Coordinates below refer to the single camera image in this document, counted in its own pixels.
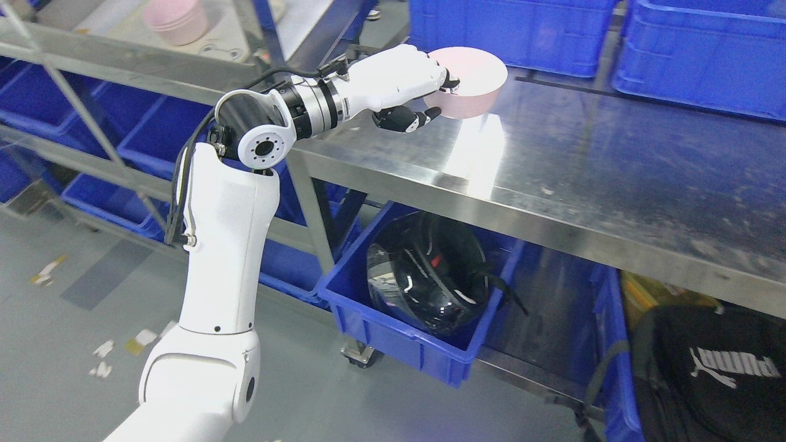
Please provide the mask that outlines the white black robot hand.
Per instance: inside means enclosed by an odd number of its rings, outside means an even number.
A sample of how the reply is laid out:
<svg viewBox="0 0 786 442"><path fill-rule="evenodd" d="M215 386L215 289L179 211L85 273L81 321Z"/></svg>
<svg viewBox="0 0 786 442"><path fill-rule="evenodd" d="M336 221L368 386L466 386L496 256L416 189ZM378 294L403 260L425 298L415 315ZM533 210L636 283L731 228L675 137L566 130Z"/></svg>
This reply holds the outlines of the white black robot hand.
<svg viewBox="0 0 786 442"><path fill-rule="evenodd" d="M405 103L454 89L460 82L455 73L429 54L413 45L400 44L355 62L348 67L346 79L332 81L340 99L337 122L368 110L377 128L411 133L435 120L442 110L432 107L414 111Z"/></svg>

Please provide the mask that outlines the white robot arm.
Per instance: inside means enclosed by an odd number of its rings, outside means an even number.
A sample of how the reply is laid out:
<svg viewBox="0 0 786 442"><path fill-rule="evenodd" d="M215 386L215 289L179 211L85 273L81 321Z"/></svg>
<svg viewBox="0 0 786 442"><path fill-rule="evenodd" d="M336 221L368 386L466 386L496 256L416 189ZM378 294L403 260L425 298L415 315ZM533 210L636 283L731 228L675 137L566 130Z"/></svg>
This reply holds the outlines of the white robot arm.
<svg viewBox="0 0 786 442"><path fill-rule="evenodd" d="M141 372L137 408L107 441L222 441L259 388L259 268L280 201L274 167L356 115L348 74L294 75L223 95L177 164L166 242L188 253L179 321Z"/></svg>

